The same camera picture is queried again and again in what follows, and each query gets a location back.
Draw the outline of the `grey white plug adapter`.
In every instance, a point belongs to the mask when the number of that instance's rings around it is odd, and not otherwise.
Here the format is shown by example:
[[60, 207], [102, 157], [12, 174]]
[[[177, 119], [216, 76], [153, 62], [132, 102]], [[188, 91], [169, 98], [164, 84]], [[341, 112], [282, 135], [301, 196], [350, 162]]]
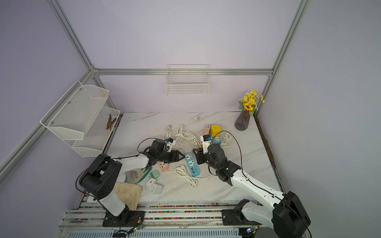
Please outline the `grey white plug adapter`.
[[161, 191], [163, 189], [163, 186], [160, 185], [160, 184], [157, 184], [157, 183], [154, 183], [152, 186], [151, 186], [151, 189], [150, 189], [150, 192], [153, 193], [153, 194], [160, 194]]

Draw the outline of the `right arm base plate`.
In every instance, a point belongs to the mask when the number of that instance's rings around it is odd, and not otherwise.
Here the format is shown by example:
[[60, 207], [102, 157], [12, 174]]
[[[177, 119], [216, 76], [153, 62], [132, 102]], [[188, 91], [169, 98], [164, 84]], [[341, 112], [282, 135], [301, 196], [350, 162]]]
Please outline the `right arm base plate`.
[[241, 211], [234, 209], [222, 210], [222, 223], [224, 226], [258, 225], [255, 221], [247, 220]]

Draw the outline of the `pink plug adapter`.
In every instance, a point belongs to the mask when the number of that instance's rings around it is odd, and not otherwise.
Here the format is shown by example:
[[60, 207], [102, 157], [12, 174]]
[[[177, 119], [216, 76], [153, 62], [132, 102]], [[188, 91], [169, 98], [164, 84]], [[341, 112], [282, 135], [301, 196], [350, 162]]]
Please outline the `pink plug adapter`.
[[169, 170], [169, 165], [168, 165], [167, 163], [164, 163], [164, 162], [158, 162], [157, 164], [158, 164], [158, 166], [159, 166], [159, 168], [160, 168], [160, 170], [161, 170], [162, 172], [166, 172], [166, 171]]

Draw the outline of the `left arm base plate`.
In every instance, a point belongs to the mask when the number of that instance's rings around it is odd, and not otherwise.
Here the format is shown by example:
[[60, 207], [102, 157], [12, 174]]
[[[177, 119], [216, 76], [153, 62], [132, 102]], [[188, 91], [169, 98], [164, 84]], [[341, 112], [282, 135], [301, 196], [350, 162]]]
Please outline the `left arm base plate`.
[[106, 212], [102, 227], [137, 227], [143, 223], [145, 211], [123, 211], [118, 217]]

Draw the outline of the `white USB charger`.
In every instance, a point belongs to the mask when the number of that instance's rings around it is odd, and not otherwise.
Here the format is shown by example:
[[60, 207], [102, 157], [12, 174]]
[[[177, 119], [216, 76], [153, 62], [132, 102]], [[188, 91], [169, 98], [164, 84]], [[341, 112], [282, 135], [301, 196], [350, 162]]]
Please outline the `white USB charger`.
[[150, 178], [148, 180], [148, 182], [146, 183], [146, 190], [147, 191], [151, 191], [152, 189], [152, 186], [156, 183], [156, 179], [155, 178]]

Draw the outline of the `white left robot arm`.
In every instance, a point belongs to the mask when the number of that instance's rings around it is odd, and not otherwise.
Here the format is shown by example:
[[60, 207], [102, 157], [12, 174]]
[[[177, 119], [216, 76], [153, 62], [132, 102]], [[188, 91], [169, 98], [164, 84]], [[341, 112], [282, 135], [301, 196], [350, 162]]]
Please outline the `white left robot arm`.
[[136, 155], [115, 158], [106, 153], [99, 154], [78, 176], [75, 186], [84, 188], [84, 193], [98, 201], [110, 215], [119, 218], [128, 212], [128, 206], [114, 191], [119, 176], [136, 169], [149, 168], [158, 162], [170, 164], [184, 158], [185, 155], [179, 150], [170, 149], [166, 141], [155, 138], [151, 146], [138, 151]]

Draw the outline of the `green plug adapter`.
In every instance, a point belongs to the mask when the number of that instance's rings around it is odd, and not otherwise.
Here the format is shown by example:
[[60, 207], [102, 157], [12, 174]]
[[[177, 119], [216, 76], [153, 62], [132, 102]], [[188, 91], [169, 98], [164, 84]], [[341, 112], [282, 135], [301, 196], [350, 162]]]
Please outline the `green plug adapter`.
[[160, 177], [160, 173], [159, 173], [157, 170], [152, 171], [152, 172], [150, 173], [150, 177], [151, 177], [152, 179], [158, 179], [158, 178]]

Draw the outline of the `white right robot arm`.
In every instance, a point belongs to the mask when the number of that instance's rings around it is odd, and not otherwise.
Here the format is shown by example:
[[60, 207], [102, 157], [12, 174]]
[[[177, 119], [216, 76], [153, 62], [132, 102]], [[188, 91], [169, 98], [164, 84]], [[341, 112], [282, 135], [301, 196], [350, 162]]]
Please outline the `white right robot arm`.
[[259, 205], [255, 205], [243, 199], [237, 205], [238, 214], [247, 221], [272, 228], [280, 238], [302, 238], [304, 234], [311, 234], [311, 220], [295, 193], [283, 193], [254, 179], [241, 166], [229, 161], [220, 145], [212, 144], [207, 149], [207, 153], [201, 148], [193, 149], [197, 163], [207, 164], [215, 170], [221, 181], [244, 191], [259, 202]]

